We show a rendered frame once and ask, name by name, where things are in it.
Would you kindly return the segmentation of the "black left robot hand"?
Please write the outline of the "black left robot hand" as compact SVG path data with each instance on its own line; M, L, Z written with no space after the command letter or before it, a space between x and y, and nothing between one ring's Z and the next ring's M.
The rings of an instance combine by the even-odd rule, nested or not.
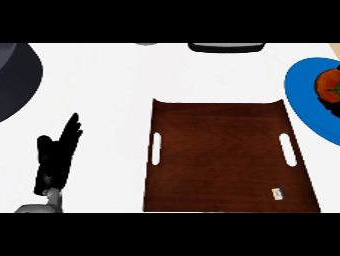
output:
M36 176L34 194L45 196L55 188L62 190L68 180L73 156L83 134L78 114L74 113L58 140L42 135L37 138L39 170Z

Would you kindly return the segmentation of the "red tomato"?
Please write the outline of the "red tomato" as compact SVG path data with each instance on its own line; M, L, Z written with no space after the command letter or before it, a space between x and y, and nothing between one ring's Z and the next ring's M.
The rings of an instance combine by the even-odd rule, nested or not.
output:
M319 98L330 103L340 102L340 70L324 71L315 80L315 92Z

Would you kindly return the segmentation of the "brown wooden tray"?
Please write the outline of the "brown wooden tray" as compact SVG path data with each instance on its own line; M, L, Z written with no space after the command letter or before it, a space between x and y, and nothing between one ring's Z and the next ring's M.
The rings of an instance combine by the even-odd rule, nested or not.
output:
M321 211L303 163L285 162L294 134L282 101L152 103L160 162L146 164L146 212Z

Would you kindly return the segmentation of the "black appliance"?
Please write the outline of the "black appliance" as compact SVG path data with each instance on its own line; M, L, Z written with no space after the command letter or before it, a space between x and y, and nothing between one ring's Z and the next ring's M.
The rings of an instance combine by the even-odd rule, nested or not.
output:
M248 53L259 52L265 47L265 43L189 43L188 47L195 52Z

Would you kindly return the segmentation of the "dark grey round pan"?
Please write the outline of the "dark grey round pan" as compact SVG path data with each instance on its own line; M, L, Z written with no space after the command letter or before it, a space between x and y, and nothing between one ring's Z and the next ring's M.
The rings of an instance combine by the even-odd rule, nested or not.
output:
M40 86L43 65L27 43L0 43L0 122L25 106Z

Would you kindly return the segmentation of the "blue plate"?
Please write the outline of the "blue plate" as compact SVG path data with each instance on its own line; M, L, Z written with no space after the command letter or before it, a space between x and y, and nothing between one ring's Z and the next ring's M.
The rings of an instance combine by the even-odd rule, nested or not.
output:
M325 108L315 92L318 75L340 64L328 58L306 58L294 63L285 75L284 86L293 110L313 132L340 146L340 118Z

